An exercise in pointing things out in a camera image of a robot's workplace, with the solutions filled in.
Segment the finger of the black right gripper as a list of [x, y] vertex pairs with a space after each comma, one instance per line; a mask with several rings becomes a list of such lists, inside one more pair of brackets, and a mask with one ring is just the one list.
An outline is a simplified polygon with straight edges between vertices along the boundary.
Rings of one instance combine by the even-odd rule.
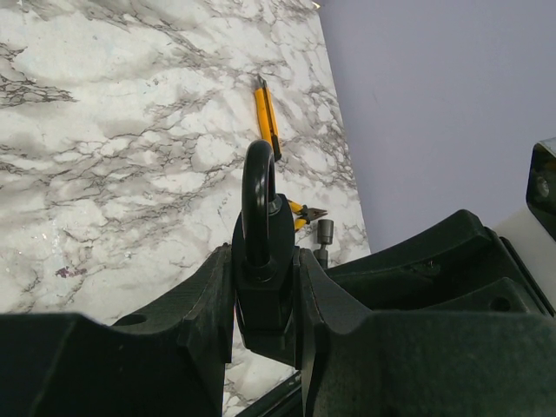
[[497, 311], [500, 279], [484, 264], [491, 249], [492, 234], [462, 209], [391, 248], [326, 273], [371, 310]]

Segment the black Kaijing padlock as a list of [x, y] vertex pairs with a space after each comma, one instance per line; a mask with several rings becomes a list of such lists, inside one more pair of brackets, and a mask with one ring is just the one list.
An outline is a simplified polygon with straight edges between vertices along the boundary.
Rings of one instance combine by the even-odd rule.
[[275, 159], [263, 140], [248, 146], [242, 207], [232, 240], [236, 318], [244, 346], [274, 361], [295, 364], [295, 222], [275, 191]]

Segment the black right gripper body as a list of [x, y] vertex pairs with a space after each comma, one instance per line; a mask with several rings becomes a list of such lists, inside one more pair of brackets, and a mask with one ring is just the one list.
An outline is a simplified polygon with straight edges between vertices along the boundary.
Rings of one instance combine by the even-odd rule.
[[417, 307], [554, 317], [555, 309], [504, 237], [442, 272]]

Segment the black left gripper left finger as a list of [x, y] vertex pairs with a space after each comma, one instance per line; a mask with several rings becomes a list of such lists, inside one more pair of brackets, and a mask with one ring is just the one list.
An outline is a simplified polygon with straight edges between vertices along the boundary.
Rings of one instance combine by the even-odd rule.
[[3, 314], [4, 416], [219, 416], [231, 359], [229, 246], [111, 326], [77, 313]]

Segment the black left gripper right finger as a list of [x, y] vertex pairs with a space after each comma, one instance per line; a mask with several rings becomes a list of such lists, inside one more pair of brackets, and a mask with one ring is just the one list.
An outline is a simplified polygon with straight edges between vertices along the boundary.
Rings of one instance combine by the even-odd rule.
[[555, 323], [541, 314], [373, 311], [299, 255], [307, 416], [552, 416]]

